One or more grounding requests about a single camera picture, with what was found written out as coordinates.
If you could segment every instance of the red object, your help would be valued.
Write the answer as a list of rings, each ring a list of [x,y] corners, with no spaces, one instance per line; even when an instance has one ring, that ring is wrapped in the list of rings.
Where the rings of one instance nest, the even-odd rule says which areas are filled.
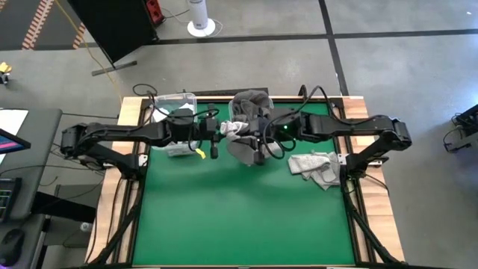
[[[164,15],[161,12],[158,0],[146,0],[146,6],[148,7],[153,24],[155,26],[160,25],[164,21]]]

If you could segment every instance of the crumpled cloth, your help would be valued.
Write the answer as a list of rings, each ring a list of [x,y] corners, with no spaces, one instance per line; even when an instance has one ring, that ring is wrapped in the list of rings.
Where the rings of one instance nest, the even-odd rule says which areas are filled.
[[[250,136],[238,135],[240,131],[247,129],[248,126],[249,126],[248,123],[242,123],[242,122],[232,123],[227,120],[221,123],[219,131],[222,135],[226,136],[227,140],[229,140],[229,143],[227,144],[228,152],[231,155],[233,155],[237,160],[242,162],[243,164],[252,165],[254,164],[255,150],[251,148],[249,145],[244,143],[246,143],[248,139],[257,139],[257,138],[252,135]],[[269,143],[268,145],[269,145],[270,151],[272,151],[276,155],[279,154],[279,152],[281,151],[281,148],[276,142]],[[270,157],[270,154],[265,149],[264,145],[262,145],[261,152],[262,154],[264,154],[264,158]]]
[[[256,115],[267,116],[270,113],[269,95],[262,90],[246,90],[237,93],[232,100],[234,121],[246,122]]]
[[[302,174],[304,180],[312,178],[325,191],[340,184],[340,164],[335,152],[292,155],[288,159],[292,174]]]
[[[237,135],[238,132],[247,129],[249,126],[249,123],[243,123],[243,122],[230,122],[230,121],[225,121],[221,123],[221,127],[219,128],[219,132],[223,135],[226,136],[227,140],[229,141],[234,141],[236,139],[239,139],[240,136]]]

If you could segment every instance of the monitor screen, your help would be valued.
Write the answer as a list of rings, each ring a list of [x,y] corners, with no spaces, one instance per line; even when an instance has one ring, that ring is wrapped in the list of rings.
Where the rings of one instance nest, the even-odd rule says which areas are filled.
[[[0,129],[0,154],[29,149],[30,143]]]

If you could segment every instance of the yellow tag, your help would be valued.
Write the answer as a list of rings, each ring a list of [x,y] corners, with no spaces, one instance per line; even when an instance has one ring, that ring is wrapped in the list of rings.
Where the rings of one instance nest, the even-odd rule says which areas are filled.
[[[9,66],[7,63],[3,62],[0,64],[0,72],[10,72],[12,67]]]
[[[206,154],[201,149],[196,149],[196,153],[201,155],[201,159],[206,158]]]

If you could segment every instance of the wooden table edge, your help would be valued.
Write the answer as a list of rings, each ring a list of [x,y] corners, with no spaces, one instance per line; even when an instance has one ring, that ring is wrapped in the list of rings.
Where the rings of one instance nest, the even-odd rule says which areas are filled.
[[[207,100],[220,100],[231,99],[233,96],[197,96],[197,99]],[[303,99],[302,96],[271,96],[272,99]],[[329,98],[342,98],[344,101],[344,110],[347,118],[354,117],[368,117],[367,108],[363,96],[330,96]],[[147,97],[125,97],[123,99],[121,111],[119,114],[119,125],[137,125],[140,117],[141,102]],[[323,99],[322,96],[313,96],[312,99]],[[354,152],[360,152],[368,144],[373,142],[373,138],[352,138],[352,145]],[[339,143],[341,148],[344,148],[344,142],[341,140]],[[132,142],[113,142],[112,149],[121,152],[122,154],[131,153],[134,143]],[[381,169],[373,169],[372,173],[374,177],[385,182]],[[118,227],[118,221],[120,218],[121,208],[123,207],[122,201],[125,195],[125,183],[120,182],[119,192],[116,201],[113,201],[114,191],[116,190],[118,181],[120,178],[120,172],[117,169],[111,169],[105,174],[105,180],[102,186],[102,192],[98,204],[98,230],[96,235],[96,242],[90,258],[90,261],[98,256],[99,252],[106,246],[108,230],[111,229],[110,237],[114,234]],[[373,185],[372,182],[364,182],[362,179],[361,187],[364,197],[365,208],[367,211],[367,218],[369,225],[377,238],[388,249],[391,255],[395,256],[399,260],[404,260],[403,251],[400,244],[396,224],[394,221],[393,211],[391,210],[391,204],[386,192],[379,185]],[[136,188],[131,191],[132,199],[137,194]],[[113,204],[116,203],[114,211],[112,211]],[[112,226],[110,227],[111,214],[113,214]],[[128,244],[130,241],[130,229],[124,234],[122,245],[120,246],[119,262],[125,262],[128,255]],[[359,252],[361,254],[361,260],[366,262],[367,251],[365,247],[365,240],[360,228],[356,225]],[[90,243],[87,249],[87,253],[90,252],[93,246],[94,232],[90,237]]]

